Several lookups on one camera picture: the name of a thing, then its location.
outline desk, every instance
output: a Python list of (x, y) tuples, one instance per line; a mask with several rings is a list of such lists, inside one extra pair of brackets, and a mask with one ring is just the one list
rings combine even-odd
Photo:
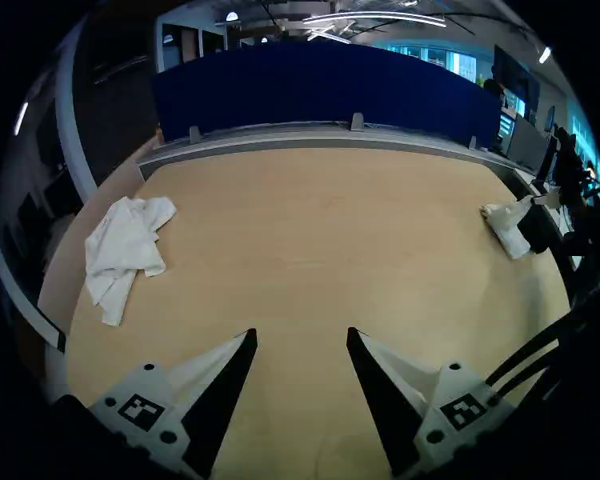
[(119, 328), (83, 290), (68, 382), (89, 405), (143, 362), (169, 367), (257, 328), (216, 479), (390, 476), (348, 326), (487, 374), (568, 310), (550, 252), (512, 262), (485, 225), (478, 207), (514, 196), (476, 163), (247, 152), (164, 166), (138, 192), (158, 195), (178, 208), (158, 232), (167, 271), (137, 276)]

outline white cloth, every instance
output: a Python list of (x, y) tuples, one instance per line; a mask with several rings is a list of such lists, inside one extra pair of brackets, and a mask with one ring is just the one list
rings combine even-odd
[(86, 288), (94, 305), (104, 309), (102, 322), (118, 326), (136, 272), (161, 274), (166, 265), (155, 245), (155, 231), (175, 214), (166, 197), (129, 200), (123, 197), (106, 212), (85, 240)]
[(520, 258), (531, 248), (518, 228), (518, 224), (531, 208), (531, 199), (531, 195), (527, 195), (510, 205), (488, 204), (480, 207), (482, 217), (498, 236), (506, 254), (512, 260)]

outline white wall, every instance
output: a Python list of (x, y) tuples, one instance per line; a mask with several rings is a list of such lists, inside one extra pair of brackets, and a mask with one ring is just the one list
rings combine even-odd
[(40, 94), (29, 101), (17, 136), (7, 144), (0, 172), (0, 232), (8, 225), (14, 240), (19, 242), (18, 208), (30, 194), (37, 206), (50, 215), (51, 209), (44, 189), (53, 179), (53, 172), (40, 160), (36, 129), (54, 99), (54, 81), (49, 79)]
[(188, 26), (189, 28), (197, 28), (198, 30), (204, 30), (212, 34), (222, 35), (225, 38), (226, 46), (226, 28), (224, 26), (216, 26), (215, 22), (214, 9), (211, 4), (200, 6), (182, 5), (156, 18), (155, 57), (157, 71), (163, 72), (165, 69), (164, 58), (162, 56), (163, 24)]

